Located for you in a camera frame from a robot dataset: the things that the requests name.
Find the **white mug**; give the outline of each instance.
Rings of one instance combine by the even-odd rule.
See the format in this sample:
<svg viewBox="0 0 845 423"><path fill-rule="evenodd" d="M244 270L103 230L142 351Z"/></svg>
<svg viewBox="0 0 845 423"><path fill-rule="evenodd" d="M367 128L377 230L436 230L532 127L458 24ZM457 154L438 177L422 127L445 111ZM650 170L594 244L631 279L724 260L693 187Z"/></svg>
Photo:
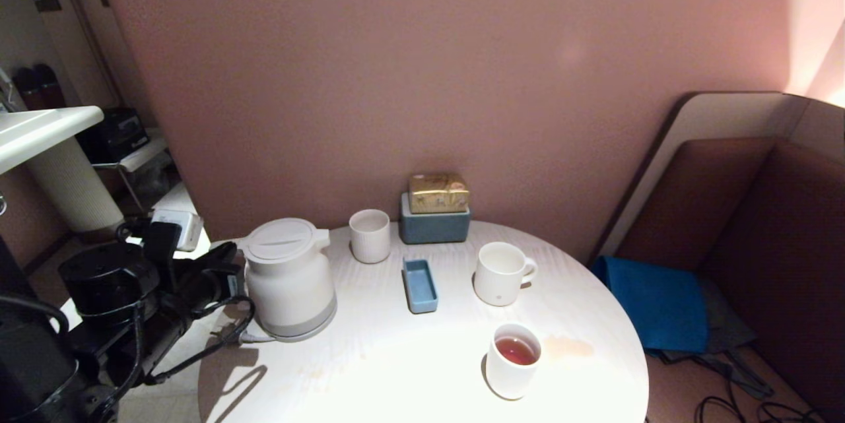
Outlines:
<svg viewBox="0 0 845 423"><path fill-rule="evenodd" d="M503 345L506 346L503 347L504 354L500 349ZM519 354L519 350L525 350L525 353ZM502 324L492 334L490 350L484 362L484 374L490 389L503 399L522 398L528 392L541 357L543 346L536 333L523 324Z"/></svg>
<svg viewBox="0 0 845 423"><path fill-rule="evenodd" d="M483 302L507 306L516 301L520 286L537 276L537 262L510 243L493 242L478 251L475 290Z"/></svg>
<svg viewBox="0 0 845 423"><path fill-rule="evenodd" d="M353 255L361 263L378 263L390 254L390 217L376 209L361 210L349 219Z"/></svg>

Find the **round white table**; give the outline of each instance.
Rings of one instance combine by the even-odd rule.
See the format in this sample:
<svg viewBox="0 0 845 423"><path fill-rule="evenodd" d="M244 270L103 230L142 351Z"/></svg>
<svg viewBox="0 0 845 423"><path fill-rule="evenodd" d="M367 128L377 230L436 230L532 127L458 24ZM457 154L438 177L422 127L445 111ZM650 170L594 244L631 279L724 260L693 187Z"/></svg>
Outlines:
<svg viewBox="0 0 845 423"><path fill-rule="evenodd" d="M642 423L648 371L622 307L572 257L513 228L472 222L467 241L405 245L391 226L391 251L359 263L349 228L331 231L326 249L338 310L314 338L227 348L202 360L203 421L613 421ZM511 306L475 296L477 250L508 242L537 261L532 284ZM425 258L440 303L411 314L402 259ZM230 323L221 314L218 324ZM521 321L543 339L543 365L522 399L492 393L482 359L492 331Z"/></svg>

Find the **kettle lid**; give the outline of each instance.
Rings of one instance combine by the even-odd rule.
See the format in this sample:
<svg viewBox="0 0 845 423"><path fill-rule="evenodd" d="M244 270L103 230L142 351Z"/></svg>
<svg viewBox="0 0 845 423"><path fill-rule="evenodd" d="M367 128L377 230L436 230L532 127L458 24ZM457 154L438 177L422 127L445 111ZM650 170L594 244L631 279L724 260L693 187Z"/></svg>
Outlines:
<svg viewBox="0 0 845 423"><path fill-rule="evenodd" d="M250 261L278 263L302 255L314 245L314 225L301 218L281 218L266 222L241 241Z"/></svg>

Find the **blue cloth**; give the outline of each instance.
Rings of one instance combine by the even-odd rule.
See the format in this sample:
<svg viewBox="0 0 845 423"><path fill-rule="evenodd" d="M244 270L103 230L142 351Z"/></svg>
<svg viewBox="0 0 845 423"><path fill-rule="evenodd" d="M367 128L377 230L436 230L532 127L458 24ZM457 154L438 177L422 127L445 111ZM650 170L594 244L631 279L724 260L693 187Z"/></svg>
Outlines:
<svg viewBox="0 0 845 423"><path fill-rule="evenodd" d="M706 350L704 296L693 273L613 257L598 258L592 272L628 313L643 348Z"/></svg>

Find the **blue tray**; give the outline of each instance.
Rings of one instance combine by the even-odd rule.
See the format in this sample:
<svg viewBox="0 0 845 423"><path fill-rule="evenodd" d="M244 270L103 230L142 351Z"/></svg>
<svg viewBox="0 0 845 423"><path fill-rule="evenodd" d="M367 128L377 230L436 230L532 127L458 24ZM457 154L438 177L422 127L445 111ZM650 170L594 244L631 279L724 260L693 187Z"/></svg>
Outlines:
<svg viewBox="0 0 845 423"><path fill-rule="evenodd" d="M433 312L437 309L437 288L426 260L403 260L402 275L405 278L405 295L408 309L414 314Z"/></svg>

